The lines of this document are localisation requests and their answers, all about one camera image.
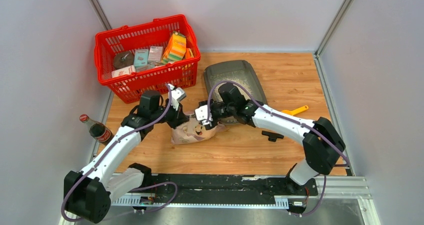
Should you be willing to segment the cat litter bag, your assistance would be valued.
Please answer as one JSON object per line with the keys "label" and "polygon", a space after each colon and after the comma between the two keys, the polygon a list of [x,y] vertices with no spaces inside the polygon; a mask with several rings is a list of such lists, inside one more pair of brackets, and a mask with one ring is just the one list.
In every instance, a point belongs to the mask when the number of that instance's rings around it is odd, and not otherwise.
{"label": "cat litter bag", "polygon": [[194,111],[189,111],[185,115],[188,117],[188,121],[172,130],[170,141],[174,145],[206,141],[214,137],[217,133],[228,130],[228,128],[220,122],[214,128],[206,130],[206,128],[196,120]]}

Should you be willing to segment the black bag clip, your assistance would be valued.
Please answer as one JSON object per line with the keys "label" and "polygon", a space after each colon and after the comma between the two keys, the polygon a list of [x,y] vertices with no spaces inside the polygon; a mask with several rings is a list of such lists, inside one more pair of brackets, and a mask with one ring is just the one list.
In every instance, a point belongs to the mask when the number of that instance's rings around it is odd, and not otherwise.
{"label": "black bag clip", "polygon": [[279,139],[281,139],[281,140],[284,139],[284,137],[285,137],[282,134],[278,134],[278,133],[270,132],[270,131],[265,131],[265,130],[261,131],[261,135],[267,136],[268,141],[274,142],[274,143]]}

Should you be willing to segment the yellow plastic scoop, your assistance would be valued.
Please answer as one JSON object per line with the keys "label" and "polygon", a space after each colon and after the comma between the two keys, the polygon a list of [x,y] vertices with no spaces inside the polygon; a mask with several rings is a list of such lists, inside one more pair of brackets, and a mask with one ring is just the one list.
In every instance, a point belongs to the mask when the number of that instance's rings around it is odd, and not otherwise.
{"label": "yellow plastic scoop", "polygon": [[284,114],[290,115],[290,116],[296,116],[300,113],[307,111],[308,109],[309,109],[309,106],[304,105],[304,106],[298,107],[298,108],[293,109],[293,110],[284,109],[281,112],[284,113]]}

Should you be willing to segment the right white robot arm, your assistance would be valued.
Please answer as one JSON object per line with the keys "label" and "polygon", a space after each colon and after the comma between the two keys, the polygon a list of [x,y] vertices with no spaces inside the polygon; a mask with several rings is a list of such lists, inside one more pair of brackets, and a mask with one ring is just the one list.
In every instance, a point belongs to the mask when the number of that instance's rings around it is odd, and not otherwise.
{"label": "right white robot arm", "polygon": [[240,92],[245,88],[233,81],[219,81],[214,87],[218,88],[222,101],[213,101],[209,95],[195,111],[197,120],[207,130],[220,119],[234,117],[240,124],[273,131],[302,145],[305,158],[286,175],[285,188],[289,193],[299,194],[310,179],[329,175],[340,158],[346,166],[350,165],[344,154],[346,145],[327,118],[300,118],[273,109],[252,96],[246,99]]}

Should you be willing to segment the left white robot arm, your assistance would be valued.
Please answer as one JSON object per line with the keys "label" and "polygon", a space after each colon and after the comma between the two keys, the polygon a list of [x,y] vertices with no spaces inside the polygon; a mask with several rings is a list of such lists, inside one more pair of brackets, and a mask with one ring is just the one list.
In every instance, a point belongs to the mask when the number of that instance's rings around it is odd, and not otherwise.
{"label": "left white robot arm", "polygon": [[172,84],[167,84],[167,89],[168,99],[156,90],[145,91],[105,148],[80,171],[70,171],[65,176],[61,204],[65,220],[85,219],[97,224],[105,218],[112,202],[127,192],[138,189],[145,193],[152,188],[153,179],[147,175],[149,168],[140,164],[130,166],[116,177],[113,173],[155,124],[167,123],[174,129],[188,121],[181,105],[186,93]]}

